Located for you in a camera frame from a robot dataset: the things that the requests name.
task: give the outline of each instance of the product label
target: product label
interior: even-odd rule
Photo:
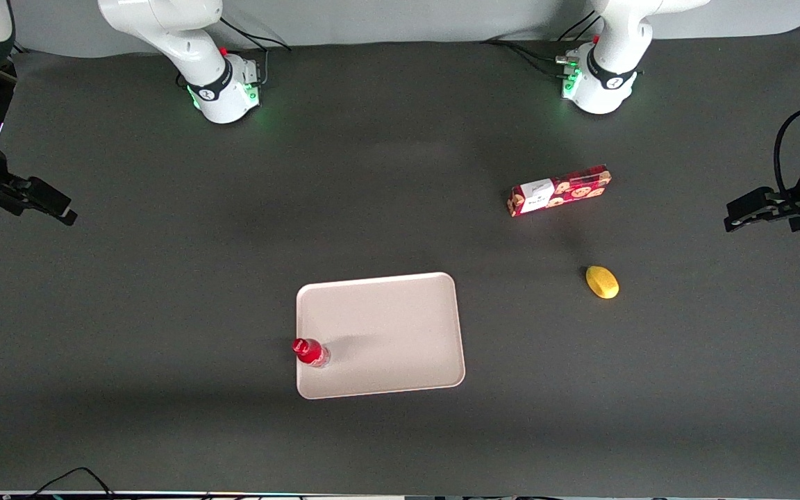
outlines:
[[[520,189],[525,197],[520,213],[533,212],[545,208],[549,203],[551,195],[555,193],[555,183],[552,183],[551,179],[544,179],[535,183],[521,184]]]

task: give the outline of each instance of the black cable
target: black cable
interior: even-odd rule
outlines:
[[[537,64],[534,60],[531,60],[527,56],[529,55],[530,57],[533,57],[534,59],[537,59],[537,60],[552,60],[553,61],[553,59],[549,59],[547,57],[542,57],[539,54],[534,53],[534,51],[531,51],[531,50],[527,49],[526,47],[522,47],[520,44],[513,44],[513,42],[506,42],[504,40],[498,40],[496,38],[490,38],[489,40],[484,40],[484,41],[481,42],[481,44],[496,45],[496,47],[508,48],[509,50],[513,51],[513,53],[515,53],[518,56],[520,56],[521,59],[525,60],[526,63],[529,64],[533,69],[535,69],[536,71],[539,71],[539,73],[542,73],[543,75],[547,75],[547,76],[557,76],[558,75],[557,73],[552,73],[549,70],[544,69],[542,66],[539,66],[539,64]]]
[[[89,469],[88,467],[77,467],[76,469],[71,469],[71,471],[64,472],[64,474],[61,474],[60,476],[42,485],[42,487],[39,487],[39,490],[36,490],[33,493],[28,494],[28,496],[26,496],[25,499],[38,497],[39,494],[42,493],[42,491],[48,490],[48,487],[50,487],[54,483],[62,480],[63,478],[66,478],[70,474],[73,474],[73,472],[77,471],[85,471],[87,472],[88,475],[92,476],[92,478],[94,478],[95,481],[98,481],[98,484],[101,485],[101,488],[103,488],[104,493],[107,494],[108,500],[113,500],[113,496],[115,494],[113,490],[111,490],[110,487],[107,486],[107,483],[102,481],[101,478],[99,478],[98,475],[92,472],[92,470]]]
[[[514,47],[508,47],[508,48],[511,49],[511,51],[513,51],[513,53],[519,55],[521,59],[525,60],[526,63],[529,64],[533,69],[535,69],[536,71],[539,71],[539,73],[542,73],[543,75],[547,75],[547,76],[556,76],[556,73],[552,73],[549,70],[544,69],[542,66],[539,66],[539,64],[537,64],[535,61],[530,60],[530,58],[526,57],[526,53],[524,53],[523,51],[518,51]]]
[[[258,47],[260,47],[261,50],[266,51],[267,49],[264,48],[264,45],[259,44],[257,41],[255,41],[256,38],[258,40],[264,40],[264,41],[268,41],[268,42],[275,42],[275,44],[280,45],[280,47],[283,47],[285,50],[292,51],[292,47],[289,47],[289,45],[286,45],[283,42],[280,42],[279,40],[275,40],[273,38],[267,38],[267,37],[258,37],[258,35],[249,34],[249,33],[245,32],[245,31],[242,31],[242,29],[240,29],[240,28],[236,28],[236,26],[232,25],[231,23],[228,22],[228,20],[226,20],[224,18],[222,18],[222,22],[225,25],[227,25],[228,28],[233,29],[233,31],[235,31],[236,33],[239,33],[240,35],[242,35],[242,37],[246,37],[251,42],[253,42],[254,44],[258,45]]]
[[[578,35],[576,35],[575,39],[578,40],[582,35],[585,35],[585,32],[588,31],[588,29],[591,28],[591,26],[594,26],[594,23],[596,23],[598,19],[601,19],[601,16],[597,16],[597,18],[594,18],[594,20],[588,23],[588,26],[585,26],[585,29],[583,29],[583,31],[578,32]]]
[[[782,126],[780,127],[780,132],[777,133],[777,140],[774,142],[774,178],[776,178],[777,190],[780,190],[780,195],[783,197],[783,200],[786,201],[792,210],[800,215],[800,206],[796,205],[792,199],[792,195],[790,195],[790,193],[786,190],[786,185],[783,182],[782,167],[780,165],[780,148],[783,143],[783,136],[786,135],[786,130],[790,124],[797,119],[797,117],[800,117],[800,110],[792,113],[790,117],[786,118],[786,121],[783,122]]]
[[[514,42],[509,42],[507,40],[499,40],[498,38],[490,38],[489,40],[482,41],[481,44],[499,45],[499,47],[508,47],[511,50],[521,51],[522,53],[525,53],[525,54],[529,55],[533,59],[547,60],[547,61],[550,61],[550,63],[555,61],[555,58],[553,58],[553,57],[545,57],[544,55],[540,55],[540,54],[534,53],[534,51],[531,51],[530,49],[524,47],[524,45],[515,44]]]
[[[560,37],[558,37],[558,41],[563,40],[564,37],[566,37],[566,35],[569,34],[569,32],[571,32],[574,29],[576,29],[576,26],[581,25],[583,22],[586,22],[588,20],[588,18],[591,17],[592,14],[594,14],[594,10],[591,10],[591,12],[589,12],[587,16],[584,16],[584,18],[579,19],[578,22],[575,25],[570,26],[567,29],[567,31],[564,32],[564,34],[562,34],[562,35],[560,35]]]

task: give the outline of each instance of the plastic bottle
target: plastic bottle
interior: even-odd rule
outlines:
[[[298,356],[298,361],[309,367],[320,368],[329,362],[329,349],[314,339],[295,339],[292,343],[292,350]]]

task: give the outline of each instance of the white tray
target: white tray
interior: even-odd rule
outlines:
[[[454,387],[465,377],[455,282],[444,272],[305,285],[297,336],[320,341],[329,364],[296,360],[307,399]]]

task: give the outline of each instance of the lemon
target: lemon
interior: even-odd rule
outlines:
[[[591,291],[602,299],[611,299],[619,294],[619,281],[607,268],[591,266],[585,272],[585,281]]]

